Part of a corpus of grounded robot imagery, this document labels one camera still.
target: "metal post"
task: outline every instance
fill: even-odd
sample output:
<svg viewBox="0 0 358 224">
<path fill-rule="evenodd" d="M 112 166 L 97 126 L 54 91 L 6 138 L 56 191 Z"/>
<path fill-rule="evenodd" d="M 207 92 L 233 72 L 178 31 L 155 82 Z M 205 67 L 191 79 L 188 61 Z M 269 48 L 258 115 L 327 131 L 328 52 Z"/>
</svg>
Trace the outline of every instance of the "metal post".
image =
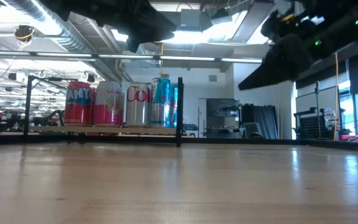
<svg viewBox="0 0 358 224">
<path fill-rule="evenodd" d="M 318 138 L 321 139 L 320 108 L 318 107 L 318 92 L 319 92 L 319 81 L 316 82 L 316 88 L 314 89 L 314 93 L 316 94 L 316 104 L 317 104 Z"/>
<path fill-rule="evenodd" d="M 180 147 L 181 144 L 181 130 L 183 126 L 183 79 L 182 77 L 178 78 L 178 120 L 177 120 L 177 147 Z"/>
<path fill-rule="evenodd" d="M 32 81 L 34 80 L 34 78 L 35 77 L 33 75 L 29 75 L 27 81 L 27 94 L 25 98 L 25 112 L 24 112 L 24 124 L 23 124 L 23 135 L 25 140 L 27 140 L 27 136 L 29 135 L 31 90 L 32 90 Z"/>
</svg>

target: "ceiling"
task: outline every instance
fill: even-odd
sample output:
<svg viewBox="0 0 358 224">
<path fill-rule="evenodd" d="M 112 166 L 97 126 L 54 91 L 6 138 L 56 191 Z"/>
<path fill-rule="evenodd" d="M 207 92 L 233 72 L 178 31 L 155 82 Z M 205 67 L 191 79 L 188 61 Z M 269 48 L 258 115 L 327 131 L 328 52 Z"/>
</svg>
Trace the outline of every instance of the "ceiling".
<svg viewBox="0 0 358 224">
<path fill-rule="evenodd" d="M 172 0 L 153 0 L 152 4 L 160 4 L 160 6 L 166 6 L 175 8 L 179 6 L 181 9 L 186 9 L 188 6 L 184 3 Z M 217 8 L 227 5 L 227 1 L 216 0 L 189 0 L 188 4 L 195 4 L 199 9 L 203 10 L 202 15 L 206 14 L 206 17 L 211 17 Z M 247 41 L 250 39 L 255 30 L 260 26 L 264 19 L 269 14 L 273 7 L 272 2 L 266 3 L 266 1 L 229 1 L 229 5 L 233 6 L 233 10 L 238 11 L 247 10 L 247 15 L 240 21 L 239 28 L 236 31 L 232 41 L 218 42 L 212 44 L 163 44 L 163 54 L 173 56 L 207 56 L 207 57 L 263 57 L 264 53 L 269 49 L 267 45 L 250 45 Z M 49 22 L 54 26 L 51 28 L 54 30 L 56 23 L 61 24 L 70 34 L 75 36 L 75 40 L 81 42 L 82 49 L 75 49 L 76 53 L 106 53 L 116 54 L 127 50 L 125 42 L 118 41 L 111 29 L 113 27 L 105 26 L 98 27 L 95 21 L 89 20 L 81 15 L 71 13 L 69 20 L 63 22 L 54 13 L 48 12 L 52 18 Z M 170 12 L 171 15 L 180 16 L 180 12 Z M 34 52 L 71 52 L 70 49 L 64 48 L 61 44 L 65 40 L 59 35 L 51 35 L 48 31 L 48 25 L 46 22 L 41 23 L 37 21 L 30 14 L 25 14 L 13 7 L 0 7 L 0 50 L 18 50 L 22 46 L 22 42 L 18 42 L 14 38 L 13 31 L 18 28 L 19 25 L 28 25 L 35 27 L 37 32 L 34 34 L 34 38 L 31 43 L 25 46 L 22 50 L 34 51 Z M 145 44 L 142 50 L 138 50 L 138 54 L 160 54 L 161 44 Z M 126 74 L 125 67 L 127 68 L 148 68 L 159 67 L 160 63 L 148 61 L 126 61 L 122 63 L 113 59 L 98 59 L 94 61 L 67 61 L 64 60 L 42 60 L 42 58 L 32 58 L 32 60 L 22 60 L 13 58 L 0 58 L 0 109 L 3 109 L 3 105 L 16 105 L 19 111 L 23 111 L 23 104 L 25 100 L 25 86 L 27 84 L 28 75 L 35 75 L 41 77 L 69 77 L 86 81 L 88 74 L 95 74 L 96 80 L 92 83 L 96 86 L 98 82 L 102 80 L 116 80 L 116 81 L 131 81 L 131 78 Z M 183 61 L 164 61 L 162 66 L 169 67 L 182 67 L 187 69 L 192 68 L 221 68 L 225 66 L 223 63 L 213 62 L 183 62 Z M 20 74 L 23 78 L 17 80 L 10 80 L 8 78 L 9 73 Z M 58 83 L 61 86 L 67 86 L 68 82 Z M 57 108 L 64 108 L 64 91 L 56 91 L 51 93 L 48 91 L 52 88 L 47 83 L 39 83 L 32 90 L 32 103 L 33 111 L 38 111 L 42 105 L 48 105 L 48 111 L 55 110 Z"/>
</svg>

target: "wooden surface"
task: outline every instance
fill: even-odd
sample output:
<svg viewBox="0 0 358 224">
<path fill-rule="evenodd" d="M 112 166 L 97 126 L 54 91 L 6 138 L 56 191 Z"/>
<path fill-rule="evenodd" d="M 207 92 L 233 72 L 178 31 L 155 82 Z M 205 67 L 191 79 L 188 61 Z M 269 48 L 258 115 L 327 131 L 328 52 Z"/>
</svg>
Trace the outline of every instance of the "wooden surface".
<svg viewBox="0 0 358 224">
<path fill-rule="evenodd" d="M 358 152 L 0 146 L 0 223 L 358 223 Z"/>
<path fill-rule="evenodd" d="M 81 127 L 81 126 L 30 126 L 31 131 L 72 131 L 91 133 L 147 133 L 147 134 L 176 134 L 175 128 L 103 128 L 103 127 Z"/>
</svg>

